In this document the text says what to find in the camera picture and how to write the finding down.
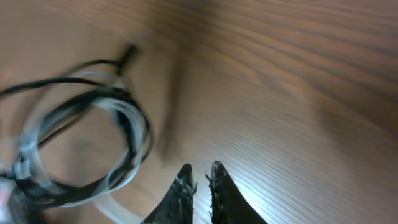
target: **black wire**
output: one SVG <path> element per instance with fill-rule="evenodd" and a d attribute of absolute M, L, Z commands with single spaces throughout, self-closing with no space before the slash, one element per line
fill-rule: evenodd
<path fill-rule="evenodd" d="M 39 150 L 48 142 L 57 137 L 59 134 L 63 133 L 68 128 L 72 127 L 74 124 L 79 122 L 79 120 L 81 120 L 82 117 L 84 117 L 89 112 L 89 110 L 91 109 L 91 103 L 93 101 L 95 101 L 98 98 L 114 98 L 135 106 L 142 113 L 144 117 L 146 125 L 144 140 L 148 141 L 147 150 L 141 160 L 141 162 L 144 162 L 153 148 L 154 134 L 150 122 L 146 118 L 145 114 L 142 112 L 138 103 L 131 97 L 131 94 L 126 90 L 115 87 L 109 87 L 106 86 L 105 84 L 97 83 L 84 78 L 65 77 L 85 67 L 97 64 L 113 65 L 117 68 L 116 73 L 118 75 L 121 75 L 127 60 L 126 57 L 122 57 L 122 59 L 123 59 L 122 62 L 111 61 L 111 60 L 94 60 L 90 62 L 85 62 L 80 65 L 77 65 L 76 67 L 73 67 L 72 69 L 69 69 L 69 71 L 64 72 L 58 78 L 49 78 L 45 80 L 24 83 L 21 85 L 16 85 L 7 88 L 3 91 L 0 91 L 0 100 L 11 94 L 19 93 L 24 90 L 41 88 L 51 84 L 82 83 L 82 84 L 97 86 L 97 88 L 95 88 L 94 90 L 87 91 L 86 93 L 82 93 L 67 100 L 66 102 L 62 103 L 60 106 L 53 109 L 43 118 L 41 125 L 42 130 L 40 130 L 40 132 L 44 133 L 43 136 L 45 137 L 43 139 L 40 139 L 38 143 Z M 49 123 L 49 121 L 53 121 L 55 118 L 59 117 L 60 113 L 64 113 L 65 111 L 68 111 L 67 116 L 61 117 L 60 119 L 56 120 L 56 122 Z M 129 173 L 129 171 L 132 170 L 132 168 L 134 167 L 133 161 L 136 156 L 136 153 L 133 150 L 134 139 L 131 138 L 132 132 L 134 130 L 131 127 L 125 115 L 123 115 L 120 112 L 116 112 L 116 114 L 118 119 L 118 125 L 122 129 L 126 140 L 127 156 L 125 157 L 123 163 L 110 175 L 109 182 L 114 183 L 112 186 L 110 186 L 111 189 L 117 187 L 124 180 L 125 176 Z M 65 123 L 66 121 L 67 123 L 64 124 L 62 127 L 56 128 L 59 124 Z M 24 159 L 25 158 L 23 158 L 23 156 L 20 154 L 17 157 L 16 162 L 22 162 L 24 161 Z M 13 174 L 13 170 L 11 170 L 11 173 L 0 174 L 0 177 L 6 177 L 14 180 L 16 185 L 25 193 L 26 197 L 29 199 L 29 205 L 31 205 L 32 208 L 36 209 L 57 207 L 65 205 L 66 203 L 74 203 L 86 200 L 92 197 L 94 193 L 96 193 L 98 186 L 100 185 L 100 183 L 102 183 L 102 181 L 104 181 L 104 178 L 106 178 L 105 176 L 99 180 L 96 180 L 82 187 L 74 187 L 53 180 L 53 183 L 55 183 L 55 185 L 57 185 L 63 190 L 62 194 L 53 194 L 51 192 L 48 192 L 46 189 L 42 188 L 39 184 L 35 183 L 34 178 L 30 177 L 28 179 L 23 179 L 23 180 L 17 179 Z"/>

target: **cable bundle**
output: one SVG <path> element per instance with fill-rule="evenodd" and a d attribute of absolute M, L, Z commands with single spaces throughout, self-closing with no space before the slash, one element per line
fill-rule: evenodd
<path fill-rule="evenodd" d="M 93 197 L 120 189 L 134 178 L 140 164 L 145 161 L 152 149 L 154 135 L 150 122 L 128 90 L 86 79 L 85 77 L 96 75 L 96 73 L 80 70 L 92 65 L 107 64 L 115 67 L 116 75 L 120 77 L 127 61 L 135 51 L 135 47 L 132 46 L 121 60 L 86 62 L 77 65 L 58 78 L 16 85 L 0 91 L 0 100 L 3 100 L 15 93 L 53 84 L 81 83 L 95 87 L 70 98 L 39 120 L 28 119 L 25 123 L 20 136 L 19 155 L 12 169 L 1 173 L 0 177 L 13 180 L 24 192 L 29 205 L 38 209 L 80 205 Z M 123 131 L 126 141 L 123 157 L 108 175 L 82 187 L 50 180 L 43 170 L 38 150 L 82 119 L 93 105 L 109 111 L 115 117 L 116 124 Z"/>

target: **cable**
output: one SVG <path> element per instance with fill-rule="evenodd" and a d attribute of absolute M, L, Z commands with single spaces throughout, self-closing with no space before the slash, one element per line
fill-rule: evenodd
<path fill-rule="evenodd" d="M 24 83 L 0 91 L 1 101 L 5 97 L 22 91 L 53 84 L 81 83 L 94 87 L 61 103 L 41 118 L 28 119 L 25 123 L 20 137 L 20 153 L 12 169 L 6 173 L 0 173 L 0 177 L 13 180 L 24 192 L 30 206 L 36 209 L 71 207 L 120 189 L 134 178 L 139 164 L 147 159 L 153 147 L 154 134 L 138 102 L 124 88 L 116 88 L 85 78 L 97 75 L 94 72 L 76 74 L 81 69 L 92 65 L 108 64 L 116 67 L 115 73 L 120 77 L 127 61 L 124 55 L 120 61 L 85 62 L 69 69 L 57 78 Z M 124 155 L 108 175 L 90 184 L 75 187 L 51 180 L 41 165 L 38 150 L 79 122 L 90 112 L 93 105 L 115 116 L 116 124 L 123 131 L 126 141 Z M 145 142 L 147 142 L 147 149 L 144 152 Z"/>

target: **wood grain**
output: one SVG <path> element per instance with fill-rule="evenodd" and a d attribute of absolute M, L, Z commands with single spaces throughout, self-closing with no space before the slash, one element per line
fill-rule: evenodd
<path fill-rule="evenodd" d="M 147 215 L 190 162 L 194 221 L 210 223 L 203 171 L 217 159 L 269 223 L 397 223 L 397 10 L 391 0 L 6 0 L 1 86 L 136 41 L 131 80 L 158 145 L 114 194 L 124 206 Z M 3 137 L 22 99 L 0 107 Z M 49 144 L 46 168 L 77 184 L 106 173 L 122 144 L 107 119 L 96 112 Z M 49 217 L 111 223 L 92 205 Z"/>

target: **blurry background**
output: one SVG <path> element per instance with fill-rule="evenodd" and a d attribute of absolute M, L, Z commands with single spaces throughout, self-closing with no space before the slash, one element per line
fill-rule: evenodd
<path fill-rule="evenodd" d="M 269 223 L 397 223 L 397 10 L 393 0 L 2 0 L 0 87 L 137 42 L 128 75 L 157 147 L 114 194 L 122 205 L 146 216 L 189 162 L 194 222 L 211 223 L 203 172 L 217 159 Z M 2 138 L 18 133 L 33 93 L 1 103 Z M 54 177 L 85 184 L 122 151 L 98 110 L 40 155 Z M 90 203 L 47 213 L 111 223 Z"/>

